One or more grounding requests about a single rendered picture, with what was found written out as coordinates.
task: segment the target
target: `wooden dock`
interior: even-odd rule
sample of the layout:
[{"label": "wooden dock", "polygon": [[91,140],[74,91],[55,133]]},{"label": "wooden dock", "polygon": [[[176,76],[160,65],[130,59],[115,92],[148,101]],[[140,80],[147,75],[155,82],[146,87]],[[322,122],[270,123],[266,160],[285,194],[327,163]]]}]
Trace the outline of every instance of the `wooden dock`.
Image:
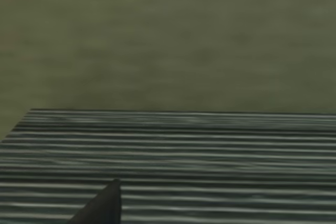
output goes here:
[{"label": "wooden dock", "polygon": [[336,115],[31,110],[0,223],[65,224],[114,178],[123,224],[335,223]]}]

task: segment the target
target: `grass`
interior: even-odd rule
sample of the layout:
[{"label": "grass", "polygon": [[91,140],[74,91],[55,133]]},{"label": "grass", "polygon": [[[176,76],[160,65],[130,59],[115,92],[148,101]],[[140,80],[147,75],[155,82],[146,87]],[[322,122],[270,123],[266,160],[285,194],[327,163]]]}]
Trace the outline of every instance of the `grass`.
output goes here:
[{"label": "grass", "polygon": [[2,0],[0,136],[30,108],[336,112],[336,0]]}]

